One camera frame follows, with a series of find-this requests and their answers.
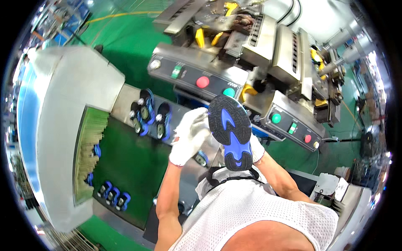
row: shoe-making machine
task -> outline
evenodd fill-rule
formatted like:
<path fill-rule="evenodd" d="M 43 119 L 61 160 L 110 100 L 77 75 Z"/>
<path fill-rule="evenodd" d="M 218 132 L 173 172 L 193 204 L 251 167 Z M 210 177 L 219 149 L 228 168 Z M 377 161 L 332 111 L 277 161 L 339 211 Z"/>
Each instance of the shoe-making machine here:
<path fill-rule="evenodd" d="M 291 139 L 315 151 L 322 123 L 340 120 L 342 64 L 373 50 L 356 21 L 325 45 L 277 24 L 253 1 L 177 0 L 154 26 L 172 39 L 160 43 L 148 64 L 151 76 L 171 82 L 181 96 L 208 105 L 220 94 L 239 100 L 253 133 Z M 336 48 L 359 40 L 342 57 Z"/>

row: factory floor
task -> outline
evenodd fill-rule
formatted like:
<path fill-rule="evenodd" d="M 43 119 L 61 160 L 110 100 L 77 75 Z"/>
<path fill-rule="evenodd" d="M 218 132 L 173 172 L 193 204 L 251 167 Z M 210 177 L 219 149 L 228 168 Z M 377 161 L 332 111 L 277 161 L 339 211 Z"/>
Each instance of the factory floor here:
<path fill-rule="evenodd" d="M 126 77 L 125 82 L 137 88 L 150 88 L 155 95 L 176 101 L 172 85 L 152 79 L 146 70 L 152 51 L 159 42 L 170 43 L 170 39 L 154 30 L 153 16 L 165 8 L 169 1 L 148 1 L 147 5 L 125 2 L 125 7 L 110 5 L 114 1 L 100 1 L 92 7 L 93 15 L 88 21 L 88 28 L 81 39 L 88 45 L 103 45 L 103 56 L 107 58 Z M 357 98 L 356 79 L 349 66 L 346 66 L 345 85 L 342 87 L 343 102 L 341 119 L 334 128 L 324 125 L 328 137 L 339 139 L 360 138 L 363 129 L 355 107 Z M 370 119 L 363 118 L 367 125 Z M 125 212 L 130 222 L 144 228 L 152 199 L 157 194 L 167 165 L 170 147 L 155 144 L 147 137 L 139 138 L 132 128 L 113 118 L 109 120 L 100 143 L 102 157 L 94 170 L 94 188 L 99 189 L 105 180 L 110 180 L 121 191 L 131 195 L 131 202 Z M 359 158 L 360 142 L 322 143 L 320 151 L 312 153 L 290 140 L 271 142 L 266 147 L 268 153 L 284 168 L 296 169 L 306 173 L 319 175 L 321 172 L 333 173 L 338 166 L 351 167 L 355 158 Z M 82 225 L 82 230 L 90 239 L 110 246 L 108 240 L 100 235 L 100 231 L 115 231 L 99 222 L 95 216 Z M 127 240 L 125 244 L 112 245 L 112 249 L 141 250 L 143 247 Z"/>

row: cable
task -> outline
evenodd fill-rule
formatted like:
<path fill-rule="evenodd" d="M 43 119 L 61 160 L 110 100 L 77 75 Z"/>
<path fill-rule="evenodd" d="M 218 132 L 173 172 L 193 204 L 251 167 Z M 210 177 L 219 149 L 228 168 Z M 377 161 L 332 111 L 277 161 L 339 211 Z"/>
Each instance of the cable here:
<path fill-rule="evenodd" d="M 293 20 L 292 22 L 290 22 L 289 24 L 287 24 L 286 26 L 291 26 L 292 24 L 294 24 L 295 22 L 297 22 L 300 17 L 302 16 L 302 3 L 300 2 L 300 0 L 297 0 L 297 3 L 299 4 L 299 13 L 297 14 L 297 17 L 295 20 Z"/>
<path fill-rule="evenodd" d="M 287 16 L 289 16 L 289 14 L 293 11 L 294 6 L 295 6 L 295 0 L 292 0 L 292 4 L 290 5 L 290 8 L 287 10 L 287 12 L 283 16 L 281 16 L 281 18 L 277 21 L 277 24 L 279 24 L 285 18 L 287 18 Z"/>
<path fill-rule="evenodd" d="M 317 150 L 317 165 L 316 168 L 314 169 L 314 171 L 311 174 L 314 174 L 314 172 L 317 170 L 317 166 L 318 166 L 318 157 L 320 156 L 320 153 Z"/>

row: worker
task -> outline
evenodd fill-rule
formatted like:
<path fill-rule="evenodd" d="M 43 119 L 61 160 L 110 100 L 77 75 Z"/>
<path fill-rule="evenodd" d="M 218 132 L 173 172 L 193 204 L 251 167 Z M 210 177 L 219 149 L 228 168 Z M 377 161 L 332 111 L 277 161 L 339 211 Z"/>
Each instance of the worker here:
<path fill-rule="evenodd" d="M 221 168 L 209 178 L 207 175 L 196 188 L 199 204 L 180 225 L 180 173 L 211 134 L 207 112 L 206 108 L 187 112 L 176 128 L 156 205 L 159 227 L 155 250 L 326 250 L 338 215 L 302 193 L 254 135 L 250 138 L 252 171 Z"/>

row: white mesh shirt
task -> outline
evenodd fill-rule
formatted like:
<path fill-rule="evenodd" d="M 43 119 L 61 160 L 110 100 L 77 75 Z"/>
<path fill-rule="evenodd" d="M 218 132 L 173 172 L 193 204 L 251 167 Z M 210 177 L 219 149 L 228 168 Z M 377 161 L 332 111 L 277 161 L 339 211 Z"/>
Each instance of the white mesh shirt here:
<path fill-rule="evenodd" d="M 237 231 L 261 220 L 286 224 L 304 234 L 315 251 L 324 251 L 335 234 L 338 215 L 322 205 L 269 194 L 253 180 L 231 180 L 203 197 L 169 251 L 219 251 Z"/>

